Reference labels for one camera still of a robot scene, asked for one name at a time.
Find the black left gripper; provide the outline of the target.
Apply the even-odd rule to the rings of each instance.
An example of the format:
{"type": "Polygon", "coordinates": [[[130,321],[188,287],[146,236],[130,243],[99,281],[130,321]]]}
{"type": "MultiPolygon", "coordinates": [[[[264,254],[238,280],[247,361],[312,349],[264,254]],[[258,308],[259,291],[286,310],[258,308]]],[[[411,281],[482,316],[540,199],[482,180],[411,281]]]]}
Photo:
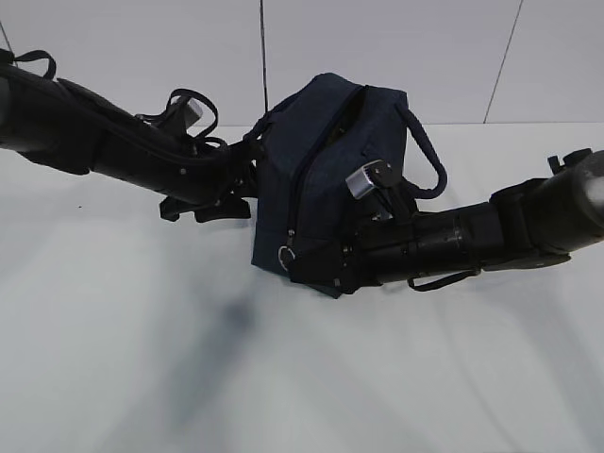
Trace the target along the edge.
{"type": "Polygon", "coordinates": [[[231,145],[222,161],[188,169],[184,188],[159,203],[160,218],[175,222],[192,212],[196,222],[250,219],[246,198],[258,197],[254,162],[259,158],[256,145],[231,145]]]}

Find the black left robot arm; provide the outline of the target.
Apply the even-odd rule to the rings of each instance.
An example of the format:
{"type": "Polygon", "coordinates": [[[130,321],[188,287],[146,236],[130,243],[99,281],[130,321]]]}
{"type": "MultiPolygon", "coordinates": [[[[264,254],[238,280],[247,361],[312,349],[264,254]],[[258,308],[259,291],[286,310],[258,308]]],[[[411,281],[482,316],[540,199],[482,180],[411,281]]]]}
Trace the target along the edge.
{"type": "Polygon", "coordinates": [[[176,89],[163,112],[133,115],[56,70],[45,51],[2,50],[2,148],[64,173],[97,173],[160,193],[159,215],[169,222],[186,212],[198,223],[250,218],[253,144],[212,136],[216,121],[188,132],[205,109],[218,113],[205,95],[176,89]]]}

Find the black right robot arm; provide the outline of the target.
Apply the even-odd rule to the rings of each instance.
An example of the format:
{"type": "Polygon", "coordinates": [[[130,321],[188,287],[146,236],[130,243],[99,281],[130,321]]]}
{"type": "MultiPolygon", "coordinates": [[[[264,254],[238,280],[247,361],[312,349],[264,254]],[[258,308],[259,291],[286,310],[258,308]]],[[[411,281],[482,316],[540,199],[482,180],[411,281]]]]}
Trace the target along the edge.
{"type": "Polygon", "coordinates": [[[567,262],[603,240],[603,154],[586,148],[548,164],[551,177],[510,186],[484,203],[440,212],[406,209],[356,226],[293,259],[290,279],[339,294],[401,280],[426,292],[483,271],[567,262]]]}

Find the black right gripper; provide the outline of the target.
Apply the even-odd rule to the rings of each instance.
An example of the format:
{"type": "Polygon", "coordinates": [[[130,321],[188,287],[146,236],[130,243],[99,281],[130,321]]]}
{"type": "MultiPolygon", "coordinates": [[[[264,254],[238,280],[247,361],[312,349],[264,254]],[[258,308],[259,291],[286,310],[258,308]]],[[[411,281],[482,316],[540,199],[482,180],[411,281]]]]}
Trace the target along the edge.
{"type": "Polygon", "coordinates": [[[292,282],[305,284],[339,280],[339,291],[353,294],[359,288],[418,277],[417,238],[412,222],[370,222],[345,231],[340,247],[320,247],[289,264],[292,282]]]}

